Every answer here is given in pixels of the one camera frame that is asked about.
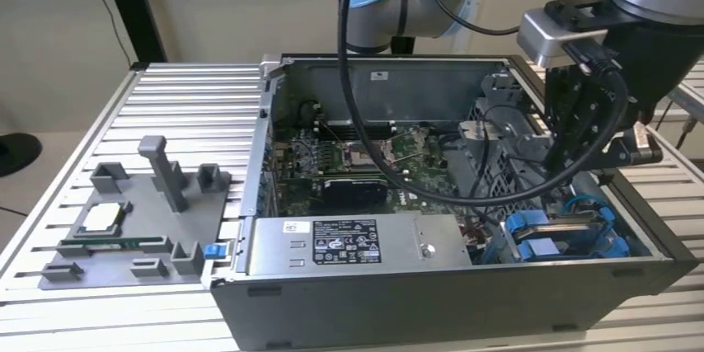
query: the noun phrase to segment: black stand base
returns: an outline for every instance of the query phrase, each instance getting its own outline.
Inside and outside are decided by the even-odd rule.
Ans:
[[[42,142],[30,134],[0,136],[0,177],[20,171],[42,154]]]

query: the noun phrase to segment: black pole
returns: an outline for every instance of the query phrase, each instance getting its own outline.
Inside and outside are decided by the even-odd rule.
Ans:
[[[148,0],[115,0],[115,3],[138,60],[140,62],[166,62],[167,53],[162,46]]]

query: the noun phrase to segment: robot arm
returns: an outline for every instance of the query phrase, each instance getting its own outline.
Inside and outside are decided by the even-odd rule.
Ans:
[[[468,0],[443,0],[455,13],[468,10]],[[452,20],[436,0],[351,0],[348,50],[376,54],[388,49],[394,36],[439,37]]]
[[[355,103],[348,59],[348,31],[354,30],[350,26],[359,23],[351,15],[355,8],[363,7],[363,2],[340,0],[338,69],[344,101],[362,144],[388,180],[399,188],[446,204],[494,206],[540,196],[563,185],[580,171],[594,167],[630,165],[638,163],[635,160],[640,157],[646,158],[642,162],[659,161],[662,156],[648,152],[655,152],[658,146],[651,144],[643,128],[635,129],[619,142],[612,137],[619,131],[630,129],[636,121],[651,121],[658,101],[676,87],[702,56],[702,4],[698,0],[690,1],[696,11],[687,13],[683,12],[690,10],[686,7],[646,0],[563,0],[550,2],[543,12],[536,13],[542,18],[524,26],[523,35],[532,26],[536,32],[534,36],[538,37],[532,43],[539,49],[551,49],[550,55],[555,55],[546,58],[558,58],[560,51],[564,51],[578,63],[555,68],[551,67],[554,65],[544,65],[548,66],[546,113],[554,131],[551,153],[547,161],[543,161],[550,177],[543,183],[511,194],[466,198],[436,194],[399,177],[368,137]],[[454,15],[452,19],[458,21],[459,17]],[[599,31],[603,44],[595,39],[596,34],[590,33]],[[579,35],[554,40],[562,36],[551,32],[574,32]],[[535,52],[535,58],[544,53],[543,50]],[[635,145],[635,154],[631,154],[631,143]],[[614,147],[626,147],[626,151],[615,152]],[[614,153],[618,153],[615,163],[606,161]]]
[[[455,14],[468,10],[468,0],[442,1]],[[452,19],[438,0],[351,0],[348,50],[379,53],[388,48],[392,36],[439,37],[451,26]],[[644,125],[651,122],[658,102],[702,57],[704,2],[556,0],[524,14],[519,44],[536,64],[548,69],[546,110],[555,144],[546,166],[554,172],[594,144],[614,110],[614,91],[586,75],[584,65],[575,66],[575,54],[570,56],[566,51],[566,46],[587,39],[606,47],[622,68],[630,104],[619,125],[623,136],[584,169],[658,162],[662,151]]]
[[[591,167],[620,167],[662,158],[644,124],[658,102],[672,91],[704,50],[702,0],[556,0],[523,17],[519,44],[547,68],[546,112],[555,144],[546,166],[559,170],[592,144],[612,111],[614,93],[572,65],[566,48],[579,40],[602,43],[628,86],[630,104],[620,121],[624,137]]]

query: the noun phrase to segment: blue tab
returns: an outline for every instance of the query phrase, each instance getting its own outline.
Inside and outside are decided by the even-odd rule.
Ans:
[[[606,258],[618,258],[618,257],[628,257],[628,244],[626,243],[624,238],[616,237],[612,239],[612,245],[608,247],[606,251],[600,251],[602,257]]]
[[[522,227],[539,224],[551,224],[548,215],[543,210],[520,210],[506,220],[506,228],[511,234]]]
[[[216,243],[206,246],[203,250],[203,257],[207,260],[224,259],[228,256],[228,247],[226,245],[218,245]]]
[[[602,218],[607,220],[610,223],[614,223],[614,221],[616,220],[616,215],[614,214],[612,210],[608,207],[600,208],[599,214],[602,215]]]
[[[552,239],[539,238],[520,243],[519,254],[524,261],[530,261],[534,258],[556,256],[560,254],[560,251]]]

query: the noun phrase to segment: sticker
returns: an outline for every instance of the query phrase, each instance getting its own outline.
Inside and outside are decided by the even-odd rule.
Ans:
[[[388,80],[388,72],[372,72],[372,81],[380,82]]]
[[[284,222],[284,233],[307,234],[311,232],[311,222]]]
[[[312,222],[312,238],[318,265],[382,263],[376,220]]]

